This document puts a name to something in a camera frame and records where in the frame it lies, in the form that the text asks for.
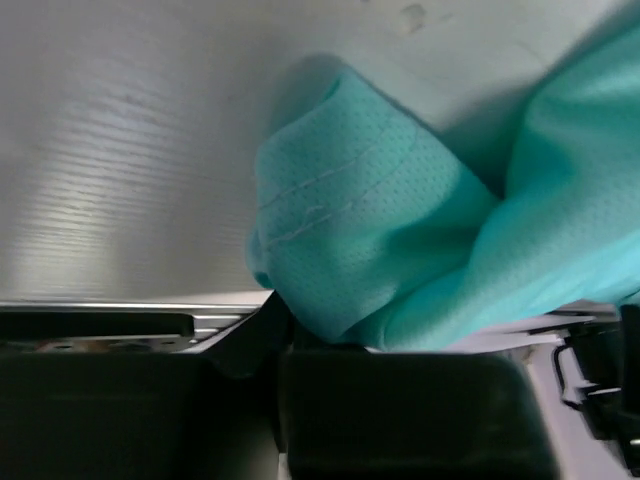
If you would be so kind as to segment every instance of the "cloth fold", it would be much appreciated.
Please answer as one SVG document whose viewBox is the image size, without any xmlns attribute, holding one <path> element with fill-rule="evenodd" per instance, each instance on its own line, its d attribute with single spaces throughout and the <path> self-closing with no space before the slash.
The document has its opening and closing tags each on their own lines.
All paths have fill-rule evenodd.
<svg viewBox="0 0 640 480">
<path fill-rule="evenodd" d="M 331 342 L 446 347 L 640 290 L 640 28 L 544 86 L 496 198 L 351 71 L 260 149 L 247 260 Z"/>
</svg>

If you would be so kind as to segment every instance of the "white panel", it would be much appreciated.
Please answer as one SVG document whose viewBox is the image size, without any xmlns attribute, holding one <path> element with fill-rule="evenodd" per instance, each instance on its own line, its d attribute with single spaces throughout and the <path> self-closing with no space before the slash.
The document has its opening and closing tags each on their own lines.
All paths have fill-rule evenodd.
<svg viewBox="0 0 640 480">
<path fill-rule="evenodd" d="M 341 63 L 499 164 L 531 84 L 625 3 L 4 2 L 0 298 L 255 290 L 256 148 Z"/>
</svg>

